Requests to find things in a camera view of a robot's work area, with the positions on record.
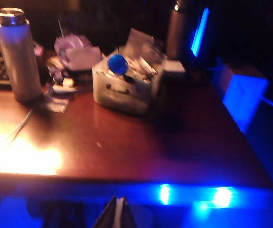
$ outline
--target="dark bottle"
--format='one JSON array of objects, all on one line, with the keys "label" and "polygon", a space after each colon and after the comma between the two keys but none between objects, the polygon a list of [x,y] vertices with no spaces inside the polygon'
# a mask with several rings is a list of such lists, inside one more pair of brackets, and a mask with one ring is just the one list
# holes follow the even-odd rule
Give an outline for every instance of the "dark bottle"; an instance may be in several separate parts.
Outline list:
[{"label": "dark bottle", "polygon": [[171,12],[166,55],[168,59],[178,60],[186,52],[189,44],[191,0],[177,0],[177,4]]}]

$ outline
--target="clear plastic box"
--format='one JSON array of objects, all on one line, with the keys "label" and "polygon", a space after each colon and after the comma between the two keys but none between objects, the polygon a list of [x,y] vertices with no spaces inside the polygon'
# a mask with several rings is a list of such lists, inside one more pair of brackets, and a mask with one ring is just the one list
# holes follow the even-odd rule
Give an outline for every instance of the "clear plastic box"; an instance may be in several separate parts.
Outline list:
[{"label": "clear plastic box", "polygon": [[[109,56],[118,53],[121,53],[121,49]],[[163,56],[160,63],[154,63],[151,66],[157,71],[157,74],[150,81],[135,79],[133,84],[126,82],[122,77],[107,73],[109,72],[108,57],[92,68],[94,100],[102,106],[125,113],[146,114],[150,104],[157,96],[166,56]]]}]

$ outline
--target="blue ball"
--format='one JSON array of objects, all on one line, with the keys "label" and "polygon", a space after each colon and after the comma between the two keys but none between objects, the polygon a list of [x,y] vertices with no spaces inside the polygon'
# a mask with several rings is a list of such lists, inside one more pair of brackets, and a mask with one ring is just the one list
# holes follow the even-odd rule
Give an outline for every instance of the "blue ball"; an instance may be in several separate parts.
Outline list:
[{"label": "blue ball", "polygon": [[108,67],[113,73],[123,75],[128,70],[128,63],[122,55],[115,54],[109,57]]}]

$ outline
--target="stainless steel bottle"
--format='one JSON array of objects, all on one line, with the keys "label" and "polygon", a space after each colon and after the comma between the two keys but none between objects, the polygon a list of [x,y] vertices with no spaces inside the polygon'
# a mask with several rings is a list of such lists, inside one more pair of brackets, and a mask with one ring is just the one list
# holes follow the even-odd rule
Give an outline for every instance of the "stainless steel bottle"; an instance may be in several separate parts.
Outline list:
[{"label": "stainless steel bottle", "polygon": [[190,6],[191,0],[177,0],[177,4],[171,12],[166,44],[168,59],[180,59],[186,49]]},{"label": "stainless steel bottle", "polygon": [[0,9],[0,48],[15,98],[28,102],[40,97],[34,42],[23,10]]}]

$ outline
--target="wooden desk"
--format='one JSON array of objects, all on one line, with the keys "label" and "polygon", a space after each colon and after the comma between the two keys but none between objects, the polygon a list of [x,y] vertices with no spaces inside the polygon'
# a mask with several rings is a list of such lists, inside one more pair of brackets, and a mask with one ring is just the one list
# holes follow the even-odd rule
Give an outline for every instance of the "wooden desk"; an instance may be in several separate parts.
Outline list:
[{"label": "wooden desk", "polygon": [[[0,152],[0,194],[108,197],[121,185],[150,183],[272,186],[211,84],[165,80],[157,107],[141,119],[101,107],[89,92],[76,94],[64,114],[37,110]],[[28,111],[0,90],[0,142]],[[98,187],[74,191],[74,184]]]}]

